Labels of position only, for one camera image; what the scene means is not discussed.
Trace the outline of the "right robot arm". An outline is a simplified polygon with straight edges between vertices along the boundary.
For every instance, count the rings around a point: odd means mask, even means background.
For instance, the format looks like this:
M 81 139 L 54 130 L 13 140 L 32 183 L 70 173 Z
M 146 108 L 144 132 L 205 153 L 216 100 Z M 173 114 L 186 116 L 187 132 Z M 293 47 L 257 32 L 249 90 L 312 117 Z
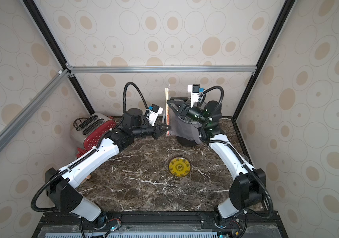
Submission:
M 220 157 L 231 174 L 233 183 L 229 197 L 215 208 L 216 225 L 225 227 L 229 218 L 240 214 L 260 216 L 250 206 L 262 201 L 268 204 L 268 213 L 262 218 L 272 216 L 273 203 L 265 186 L 265 172 L 248 163 L 220 127 L 221 101 L 210 101 L 200 108 L 198 104 L 191 104 L 189 99 L 174 97 L 167 101 L 167 105 L 178 118 L 201 125 L 198 128 L 199 139 Z

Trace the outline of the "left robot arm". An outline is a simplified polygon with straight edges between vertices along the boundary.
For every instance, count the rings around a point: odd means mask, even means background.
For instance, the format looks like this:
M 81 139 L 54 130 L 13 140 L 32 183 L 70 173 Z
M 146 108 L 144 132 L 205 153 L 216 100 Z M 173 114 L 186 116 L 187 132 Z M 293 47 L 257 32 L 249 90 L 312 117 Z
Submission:
M 54 203 L 54 212 L 72 213 L 89 222 L 106 222 L 106 212 L 96 203 L 85 198 L 76 189 L 95 169 L 134 143 L 138 137 L 158 139 L 170 130 L 170 126 L 158 121 L 163 108 L 153 104 L 145 112 L 132 108 L 125 112 L 116 127 L 101 136 L 98 144 L 89 152 L 62 167 L 51 170 L 45 188 Z

